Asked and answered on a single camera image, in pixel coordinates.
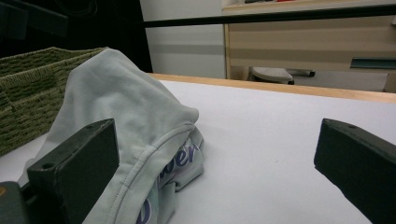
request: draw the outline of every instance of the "wooden table edge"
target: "wooden table edge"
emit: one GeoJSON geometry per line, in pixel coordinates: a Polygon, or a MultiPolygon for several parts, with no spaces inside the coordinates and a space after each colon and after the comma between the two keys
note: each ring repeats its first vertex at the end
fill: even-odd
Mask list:
{"type": "Polygon", "coordinates": [[[334,98],[343,98],[351,100],[363,100],[382,103],[396,104],[396,93],[376,92],[376,91],[352,91],[321,87],[308,87],[297,85],[283,85],[262,82],[239,81],[230,79],[219,79],[210,77],[185,77],[166,74],[151,74],[159,80],[188,82],[196,84],[206,84],[224,87],[234,87],[243,89],[252,89],[260,91],[278,91],[304,95],[325,96],[334,98]]]}

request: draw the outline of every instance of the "white wall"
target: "white wall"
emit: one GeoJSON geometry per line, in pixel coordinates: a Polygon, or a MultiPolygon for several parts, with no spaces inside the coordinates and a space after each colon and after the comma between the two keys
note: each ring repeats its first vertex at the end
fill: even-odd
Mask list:
{"type": "MultiPolygon", "coordinates": [[[[220,16],[238,0],[141,0],[145,21],[220,16]]],[[[154,73],[225,78],[222,25],[148,28],[154,73]]]]}

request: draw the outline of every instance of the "woven basket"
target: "woven basket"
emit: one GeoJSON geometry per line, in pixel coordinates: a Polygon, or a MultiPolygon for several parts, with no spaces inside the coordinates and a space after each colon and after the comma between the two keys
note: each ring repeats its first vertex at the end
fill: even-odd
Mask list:
{"type": "Polygon", "coordinates": [[[102,50],[49,48],[0,59],[0,156],[50,129],[70,71],[102,50]]]}

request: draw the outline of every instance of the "white table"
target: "white table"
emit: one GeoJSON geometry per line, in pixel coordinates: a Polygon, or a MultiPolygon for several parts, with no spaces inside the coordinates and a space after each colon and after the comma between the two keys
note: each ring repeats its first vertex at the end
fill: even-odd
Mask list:
{"type": "MultiPolygon", "coordinates": [[[[323,118],[338,119],[396,144],[396,104],[163,84],[199,109],[205,138],[205,172],[177,194],[170,223],[370,223],[315,169],[319,128],[323,118]]],[[[34,156],[26,149],[43,140],[0,158],[0,181],[18,179],[34,156]]]]}

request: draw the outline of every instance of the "wooden cabinet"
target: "wooden cabinet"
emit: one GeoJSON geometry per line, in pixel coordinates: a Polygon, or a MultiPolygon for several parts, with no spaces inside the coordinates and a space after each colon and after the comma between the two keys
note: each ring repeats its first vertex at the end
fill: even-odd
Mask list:
{"type": "Polygon", "coordinates": [[[226,24],[227,78],[246,79],[249,66],[394,73],[350,68],[354,58],[396,59],[393,20],[392,15],[226,24]]]}

